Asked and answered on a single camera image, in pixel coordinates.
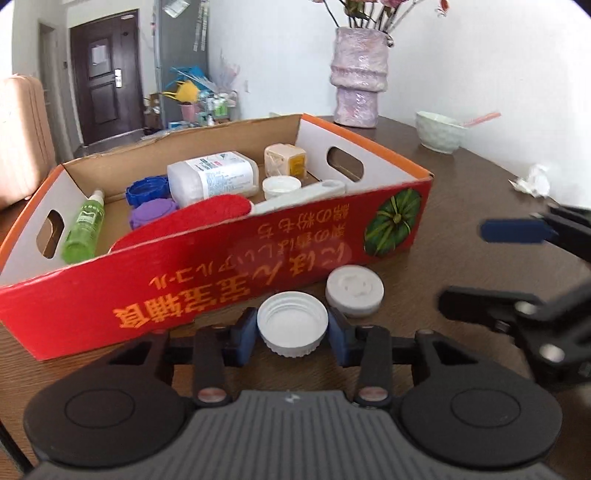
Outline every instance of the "pumpkin illustration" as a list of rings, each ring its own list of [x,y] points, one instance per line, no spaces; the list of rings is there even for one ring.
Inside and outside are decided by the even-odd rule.
[[[383,257],[401,245],[413,231],[420,211],[421,194],[416,190],[403,190],[389,198],[365,229],[365,252]]]

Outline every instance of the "white bottle cap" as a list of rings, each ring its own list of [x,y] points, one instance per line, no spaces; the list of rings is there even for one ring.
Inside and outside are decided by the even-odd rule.
[[[370,269],[345,265],[334,270],[326,282],[326,300],[343,314],[363,318],[378,311],[384,299],[384,284]]]
[[[105,192],[102,190],[95,190],[95,192],[90,196],[89,200],[94,200],[95,202],[99,202],[101,205],[105,205]]]
[[[322,302],[312,295],[285,291],[261,305],[256,323],[273,352],[296,358],[318,348],[328,328],[329,315]]]

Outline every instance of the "pink chopstick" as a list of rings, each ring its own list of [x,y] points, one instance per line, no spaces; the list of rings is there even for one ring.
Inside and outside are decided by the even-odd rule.
[[[492,112],[488,113],[487,115],[479,116],[469,122],[462,124],[463,127],[470,128],[475,125],[483,124],[484,122],[488,122],[489,120],[494,120],[495,118],[499,118],[501,116],[500,112]]]

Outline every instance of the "pink vase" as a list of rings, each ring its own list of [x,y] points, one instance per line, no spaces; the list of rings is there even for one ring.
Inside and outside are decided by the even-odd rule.
[[[372,28],[336,30],[330,82],[337,87],[335,123],[375,128],[378,93],[388,89],[388,35]]]

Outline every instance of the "blue bottle cap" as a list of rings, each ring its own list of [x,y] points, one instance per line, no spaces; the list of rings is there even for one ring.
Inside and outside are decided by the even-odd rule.
[[[170,197],[170,187],[168,186],[168,177],[146,177],[143,180],[136,181],[125,191],[127,203],[134,208],[139,207],[145,202],[155,199],[165,199]]]

